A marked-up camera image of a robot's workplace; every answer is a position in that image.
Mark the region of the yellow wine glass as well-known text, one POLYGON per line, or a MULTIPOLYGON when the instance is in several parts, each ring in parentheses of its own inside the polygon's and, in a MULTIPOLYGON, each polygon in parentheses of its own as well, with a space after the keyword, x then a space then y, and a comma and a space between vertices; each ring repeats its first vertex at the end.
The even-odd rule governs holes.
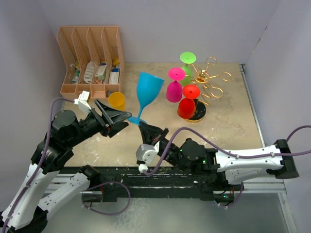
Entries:
POLYGON ((125 110, 125 96, 121 92, 113 92, 108 97, 109 105, 118 110, 125 110))

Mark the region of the blue wine glass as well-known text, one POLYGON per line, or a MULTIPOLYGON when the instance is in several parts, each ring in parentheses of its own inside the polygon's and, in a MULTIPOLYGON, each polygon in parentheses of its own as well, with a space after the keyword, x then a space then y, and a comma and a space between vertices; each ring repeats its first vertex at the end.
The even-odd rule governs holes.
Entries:
POLYGON ((137 84, 137 98, 140 108, 138 116, 132 116, 128 119, 131 123, 139 124, 143 109, 157 98, 163 84, 164 80, 162 78, 146 72, 140 72, 137 84))

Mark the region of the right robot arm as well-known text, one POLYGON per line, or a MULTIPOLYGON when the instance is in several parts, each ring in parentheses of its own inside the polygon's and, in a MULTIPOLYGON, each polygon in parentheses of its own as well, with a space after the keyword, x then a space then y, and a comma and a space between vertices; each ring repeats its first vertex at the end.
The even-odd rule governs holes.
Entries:
POLYGON ((221 190, 265 175, 281 180, 299 177, 294 154, 291 153, 288 142, 283 139, 259 149, 225 150, 189 127, 179 128, 170 139, 166 138, 168 129, 162 130, 144 122, 140 122, 138 127, 143 141, 136 152, 138 169, 147 176, 156 174, 162 162, 166 161, 193 175, 213 177, 222 173, 216 178, 216 184, 221 190), (182 131, 195 134, 210 144, 211 148, 205 148, 191 138, 177 147, 173 141, 182 131))

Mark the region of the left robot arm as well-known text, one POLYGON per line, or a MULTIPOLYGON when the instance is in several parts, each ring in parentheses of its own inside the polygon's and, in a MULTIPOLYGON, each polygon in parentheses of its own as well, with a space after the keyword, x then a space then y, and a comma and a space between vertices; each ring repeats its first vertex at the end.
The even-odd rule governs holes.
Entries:
POLYGON ((66 202, 85 190, 95 190, 100 185, 100 172, 90 165, 81 167, 61 188, 43 197, 51 181, 74 155, 73 148, 97 133, 112 138, 129 124, 127 111, 108 107, 100 100, 95 104, 97 113, 86 100, 75 99, 73 104, 86 112, 78 120, 71 110, 50 115, 48 130, 31 157, 28 173, 10 205, 0 214, 4 233, 40 233, 49 218, 66 202))

